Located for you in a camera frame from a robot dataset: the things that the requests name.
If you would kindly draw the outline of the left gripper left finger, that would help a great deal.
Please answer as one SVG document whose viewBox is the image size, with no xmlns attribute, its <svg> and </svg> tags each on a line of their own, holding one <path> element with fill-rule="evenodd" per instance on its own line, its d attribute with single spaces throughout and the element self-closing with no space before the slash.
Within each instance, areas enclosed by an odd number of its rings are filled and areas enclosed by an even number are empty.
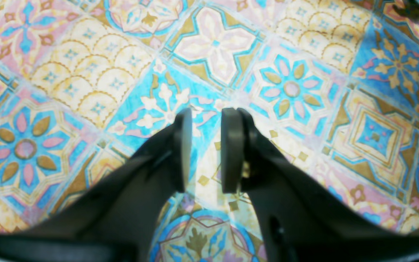
<svg viewBox="0 0 419 262">
<path fill-rule="evenodd" d="M 188 184 L 191 139 L 186 108 L 63 211 L 0 234 L 0 262 L 146 261 L 164 204 Z"/>
</svg>

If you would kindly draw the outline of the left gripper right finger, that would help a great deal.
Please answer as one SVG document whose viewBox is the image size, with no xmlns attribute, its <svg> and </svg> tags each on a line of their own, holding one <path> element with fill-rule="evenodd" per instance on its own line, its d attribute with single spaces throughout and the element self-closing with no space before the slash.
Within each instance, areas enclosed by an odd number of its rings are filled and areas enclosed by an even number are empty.
<svg viewBox="0 0 419 262">
<path fill-rule="evenodd" d="M 244 109 L 222 110 L 221 182 L 248 194 L 269 262 L 419 262 L 419 237 L 369 222 L 291 164 Z"/>
</svg>

